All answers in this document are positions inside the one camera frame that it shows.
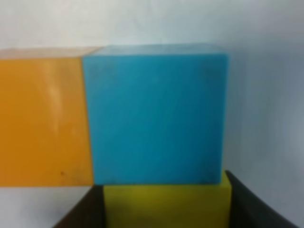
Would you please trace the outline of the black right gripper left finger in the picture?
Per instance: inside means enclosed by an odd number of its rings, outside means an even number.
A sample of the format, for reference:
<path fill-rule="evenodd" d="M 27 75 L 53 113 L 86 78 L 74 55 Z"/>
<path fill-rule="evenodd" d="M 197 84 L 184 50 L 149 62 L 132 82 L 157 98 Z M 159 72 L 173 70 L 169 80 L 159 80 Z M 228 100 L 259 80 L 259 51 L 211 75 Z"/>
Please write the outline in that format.
<path fill-rule="evenodd" d="M 105 228 L 104 188 L 94 185 L 54 228 Z"/>

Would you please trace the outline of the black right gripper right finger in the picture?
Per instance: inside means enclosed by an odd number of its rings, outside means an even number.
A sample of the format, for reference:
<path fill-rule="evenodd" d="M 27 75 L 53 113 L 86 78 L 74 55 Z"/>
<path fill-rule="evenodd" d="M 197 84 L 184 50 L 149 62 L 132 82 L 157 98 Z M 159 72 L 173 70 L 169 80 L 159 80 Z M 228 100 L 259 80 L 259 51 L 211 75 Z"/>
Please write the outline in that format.
<path fill-rule="evenodd" d="M 295 228 L 248 189 L 232 172 L 225 171 L 232 186 L 230 228 Z"/>

